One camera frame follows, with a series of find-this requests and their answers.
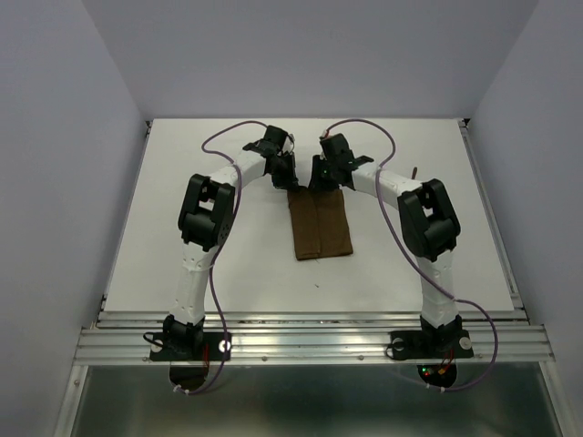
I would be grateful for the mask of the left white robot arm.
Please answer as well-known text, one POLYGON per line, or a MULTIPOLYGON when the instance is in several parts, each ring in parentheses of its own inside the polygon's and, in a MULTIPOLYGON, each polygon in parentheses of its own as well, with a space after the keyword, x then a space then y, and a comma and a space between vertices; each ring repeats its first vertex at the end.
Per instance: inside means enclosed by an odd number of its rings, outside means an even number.
POLYGON ((245 145, 238 156, 207 149, 203 152, 228 161, 207 176, 193 175, 179 211, 183 243, 182 267, 176 299, 163 322, 165 342, 184 359, 202 350, 205 294, 210 271, 234 224, 242 190, 256 179, 271 177, 277 189, 299 187, 295 173, 294 137, 275 126, 261 124, 263 137, 245 145))

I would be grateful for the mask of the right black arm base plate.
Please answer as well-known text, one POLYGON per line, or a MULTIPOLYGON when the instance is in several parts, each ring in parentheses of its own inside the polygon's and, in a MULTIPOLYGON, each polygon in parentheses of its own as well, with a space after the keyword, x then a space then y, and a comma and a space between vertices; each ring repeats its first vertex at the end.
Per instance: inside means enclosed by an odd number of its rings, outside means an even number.
POLYGON ((445 340, 421 330, 394 330, 389 335, 390 342, 384 354, 395 361, 441 360, 449 357, 450 352, 454 359, 475 356, 467 330, 454 333, 445 340))

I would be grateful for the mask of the brown cloth napkin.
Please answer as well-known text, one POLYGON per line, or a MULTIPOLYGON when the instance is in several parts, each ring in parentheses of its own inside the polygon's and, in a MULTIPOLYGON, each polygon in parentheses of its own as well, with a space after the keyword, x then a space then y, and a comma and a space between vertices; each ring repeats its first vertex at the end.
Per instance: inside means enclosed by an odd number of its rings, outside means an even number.
POLYGON ((343 192, 300 187, 287 192, 295 258, 298 261, 353 254, 343 192))

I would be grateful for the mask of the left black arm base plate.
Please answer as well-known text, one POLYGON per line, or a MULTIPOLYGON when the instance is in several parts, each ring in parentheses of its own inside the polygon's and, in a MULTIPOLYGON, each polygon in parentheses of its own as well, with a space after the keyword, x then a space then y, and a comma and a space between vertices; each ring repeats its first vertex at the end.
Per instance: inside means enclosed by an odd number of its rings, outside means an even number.
POLYGON ((151 361, 229 361, 232 335, 230 332, 204 332, 200 339, 170 336, 164 332, 146 332, 151 361))

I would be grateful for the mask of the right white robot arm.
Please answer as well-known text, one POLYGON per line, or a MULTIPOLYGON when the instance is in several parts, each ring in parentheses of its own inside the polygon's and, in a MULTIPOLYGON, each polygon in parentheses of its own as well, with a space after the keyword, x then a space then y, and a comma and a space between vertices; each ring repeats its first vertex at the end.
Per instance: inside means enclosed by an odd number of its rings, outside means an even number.
POLYGON ((462 326, 453 288, 453 250, 461 225, 445 185, 426 182, 381 168, 372 158, 356 157, 344 135, 320 138, 322 153, 313 157, 309 188, 332 191, 345 187, 376 198, 398 212, 401 234, 398 248, 421 277, 422 309, 419 344, 430 355, 439 355, 452 344, 450 331, 462 326))

